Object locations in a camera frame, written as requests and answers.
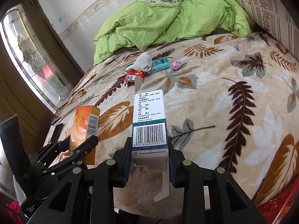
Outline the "white blue medicine box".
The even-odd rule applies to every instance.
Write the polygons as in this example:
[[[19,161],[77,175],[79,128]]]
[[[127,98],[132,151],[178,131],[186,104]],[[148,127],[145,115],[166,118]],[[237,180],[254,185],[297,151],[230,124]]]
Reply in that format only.
[[[162,190],[154,196],[155,201],[170,195],[169,146],[162,90],[138,93],[134,97],[131,159],[145,171],[162,173]]]

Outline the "teal tissue pack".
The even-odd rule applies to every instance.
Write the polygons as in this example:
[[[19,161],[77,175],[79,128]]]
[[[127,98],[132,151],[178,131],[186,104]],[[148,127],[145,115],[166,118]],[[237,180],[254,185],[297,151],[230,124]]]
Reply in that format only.
[[[168,68],[170,68],[168,57],[159,58],[152,61],[152,68],[150,71],[147,72],[147,74],[151,75],[156,72],[166,70]]]

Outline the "orange carton box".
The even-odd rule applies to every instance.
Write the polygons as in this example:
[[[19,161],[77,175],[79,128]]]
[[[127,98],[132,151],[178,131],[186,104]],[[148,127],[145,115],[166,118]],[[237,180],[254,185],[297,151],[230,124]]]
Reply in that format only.
[[[69,156],[90,136],[97,135],[99,115],[100,109],[95,106],[85,105],[76,108],[70,134]]]

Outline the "red white cigarette box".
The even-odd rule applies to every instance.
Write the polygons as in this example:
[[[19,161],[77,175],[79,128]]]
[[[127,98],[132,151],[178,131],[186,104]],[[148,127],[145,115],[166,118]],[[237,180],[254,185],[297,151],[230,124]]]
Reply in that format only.
[[[127,90],[129,87],[134,88],[134,94],[140,90],[142,83],[144,82],[145,72],[131,70],[125,75],[124,87]]]

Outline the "red plastic basket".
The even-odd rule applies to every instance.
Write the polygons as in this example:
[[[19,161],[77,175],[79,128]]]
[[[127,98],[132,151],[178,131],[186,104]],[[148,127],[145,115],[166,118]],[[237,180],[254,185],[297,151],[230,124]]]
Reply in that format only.
[[[271,200],[258,206],[266,223],[279,223],[298,197],[298,180]]]

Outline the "crumpled pink paper ball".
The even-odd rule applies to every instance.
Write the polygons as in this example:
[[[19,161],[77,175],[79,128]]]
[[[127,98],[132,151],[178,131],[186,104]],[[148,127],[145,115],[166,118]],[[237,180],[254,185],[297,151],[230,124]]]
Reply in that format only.
[[[172,70],[177,71],[177,70],[179,70],[182,67],[182,62],[180,62],[180,61],[173,61],[171,63],[171,67],[172,67]]]

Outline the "stained glass door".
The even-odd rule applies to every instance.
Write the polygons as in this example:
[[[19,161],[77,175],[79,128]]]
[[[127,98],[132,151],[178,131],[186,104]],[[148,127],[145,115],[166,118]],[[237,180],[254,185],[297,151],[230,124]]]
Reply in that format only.
[[[46,52],[21,4],[5,13],[1,38],[22,79],[41,102],[56,113],[73,87]]]

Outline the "green duvet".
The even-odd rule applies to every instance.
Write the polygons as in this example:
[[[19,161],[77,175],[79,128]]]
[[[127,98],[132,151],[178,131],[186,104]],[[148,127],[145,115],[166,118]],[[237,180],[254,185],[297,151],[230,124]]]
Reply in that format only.
[[[93,39],[94,64],[121,48],[209,35],[216,29],[237,37],[252,33],[254,22],[236,0],[136,0],[105,20]]]

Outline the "white sock green cuff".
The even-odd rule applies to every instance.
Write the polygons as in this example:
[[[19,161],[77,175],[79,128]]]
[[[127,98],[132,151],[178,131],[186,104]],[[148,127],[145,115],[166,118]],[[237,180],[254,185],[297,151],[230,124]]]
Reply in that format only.
[[[148,72],[152,69],[152,58],[148,52],[143,52],[140,56],[135,60],[135,62],[131,65],[125,67],[126,72],[130,72],[132,70],[139,72]]]

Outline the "striped beige pillow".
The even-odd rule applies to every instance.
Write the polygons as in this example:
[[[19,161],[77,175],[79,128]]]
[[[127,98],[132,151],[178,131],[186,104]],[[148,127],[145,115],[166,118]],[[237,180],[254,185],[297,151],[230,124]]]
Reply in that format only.
[[[256,24],[298,59],[298,27],[280,0],[237,0]]]

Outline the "leaf pattern blanket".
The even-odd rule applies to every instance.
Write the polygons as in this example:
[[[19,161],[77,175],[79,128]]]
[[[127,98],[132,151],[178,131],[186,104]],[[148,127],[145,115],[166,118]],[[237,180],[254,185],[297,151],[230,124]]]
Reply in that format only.
[[[298,60],[279,41],[255,32],[176,41],[147,48],[153,59],[180,61],[147,75],[141,92],[164,93],[168,136],[186,159],[203,168],[223,167],[259,206],[298,178]],[[118,50],[92,67],[58,109],[59,139],[71,134],[78,106],[100,108],[96,164],[111,158],[131,136],[134,86],[125,89],[125,67],[141,54]],[[131,167],[124,189],[114,190],[115,207],[152,218],[176,218],[183,189],[154,201],[162,174]]]

